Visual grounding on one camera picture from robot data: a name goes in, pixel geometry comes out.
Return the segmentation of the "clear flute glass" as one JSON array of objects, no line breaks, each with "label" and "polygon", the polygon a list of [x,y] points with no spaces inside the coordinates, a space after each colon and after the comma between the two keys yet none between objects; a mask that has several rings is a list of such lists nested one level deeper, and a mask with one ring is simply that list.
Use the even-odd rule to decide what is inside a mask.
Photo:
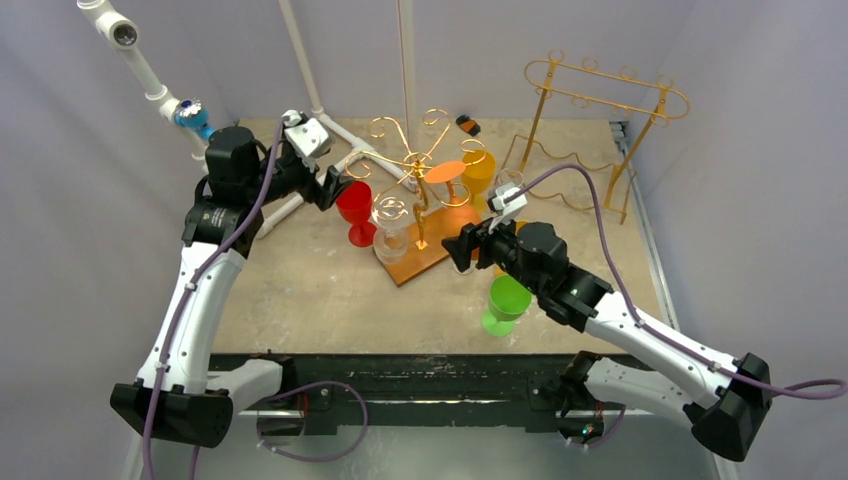
[{"label": "clear flute glass", "polygon": [[495,176],[495,186],[501,187],[504,185],[512,185],[516,188],[524,186],[523,173],[518,170],[504,168]]}]

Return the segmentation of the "orange wine glass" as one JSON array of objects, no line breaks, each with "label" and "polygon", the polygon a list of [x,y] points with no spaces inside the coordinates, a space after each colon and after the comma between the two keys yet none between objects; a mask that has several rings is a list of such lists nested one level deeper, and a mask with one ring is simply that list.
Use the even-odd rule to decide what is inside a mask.
[{"label": "orange wine glass", "polygon": [[476,224],[480,217],[471,201],[471,191],[461,182],[466,164],[451,160],[433,166],[424,176],[429,187],[443,187],[445,196],[439,198],[443,205],[442,220],[447,234],[458,234],[466,224]]}]

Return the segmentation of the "clear ribbed wine glass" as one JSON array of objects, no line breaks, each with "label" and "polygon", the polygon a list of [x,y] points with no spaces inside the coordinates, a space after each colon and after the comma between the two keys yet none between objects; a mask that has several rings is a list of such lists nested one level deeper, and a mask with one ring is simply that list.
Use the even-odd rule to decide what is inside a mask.
[{"label": "clear ribbed wine glass", "polygon": [[404,200],[382,195],[376,198],[371,219],[377,230],[373,250],[384,265],[399,263],[407,253],[409,209]]}]

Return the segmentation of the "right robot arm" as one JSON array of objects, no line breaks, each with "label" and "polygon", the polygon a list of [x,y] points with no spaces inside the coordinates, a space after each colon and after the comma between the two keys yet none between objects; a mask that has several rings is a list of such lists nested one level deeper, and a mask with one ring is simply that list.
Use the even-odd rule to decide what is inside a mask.
[{"label": "right robot arm", "polygon": [[441,244],[459,270],[497,265],[533,294],[548,318],[644,364],[639,370],[590,357],[561,381],[569,404],[584,407],[596,399],[649,411],[689,427],[720,457],[746,459],[773,402],[760,387],[770,380],[761,357],[707,347],[634,307],[623,291],[572,263],[566,242],[548,223],[516,228],[486,220]]}]

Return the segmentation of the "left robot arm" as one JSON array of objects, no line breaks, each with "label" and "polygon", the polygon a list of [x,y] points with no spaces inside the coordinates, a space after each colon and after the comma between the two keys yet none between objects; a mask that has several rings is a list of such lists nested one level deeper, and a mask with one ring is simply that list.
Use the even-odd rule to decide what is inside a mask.
[{"label": "left robot arm", "polygon": [[242,126],[215,131],[205,151],[208,173],[185,217],[177,282],[162,327],[131,383],[117,383],[111,408],[140,435],[214,448],[235,414],[260,400],[284,409],[298,382],[275,360],[249,360],[210,379],[211,349],[226,300],[264,222],[262,206],[298,194],[330,209],[353,180],[316,161],[331,134],[316,119],[282,126],[270,149]]}]

